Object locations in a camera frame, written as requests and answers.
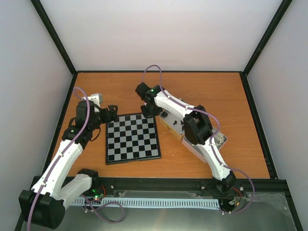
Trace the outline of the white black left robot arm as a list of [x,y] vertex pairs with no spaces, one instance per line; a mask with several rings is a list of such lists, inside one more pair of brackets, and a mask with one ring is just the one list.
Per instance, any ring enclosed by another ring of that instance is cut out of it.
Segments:
[[118,121],[117,111],[116,105],[101,108],[94,100],[81,100],[77,104],[76,115],[69,121],[55,157],[31,189],[19,195],[28,230],[31,224],[56,229],[75,199],[86,191],[93,194],[99,190],[99,174],[95,170],[83,168],[69,183],[64,181],[86,145],[95,139],[93,132],[102,124]]

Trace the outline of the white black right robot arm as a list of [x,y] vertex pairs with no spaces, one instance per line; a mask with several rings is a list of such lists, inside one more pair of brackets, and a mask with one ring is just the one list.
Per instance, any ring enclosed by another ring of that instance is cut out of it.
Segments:
[[142,82],[136,87],[135,92],[144,101],[144,105],[141,106],[144,117],[157,116],[163,110],[167,110],[183,122],[185,137],[206,159],[216,180],[217,191],[226,194],[235,184],[236,176],[227,167],[215,144],[210,114],[205,108],[184,103],[159,85],[150,88]]

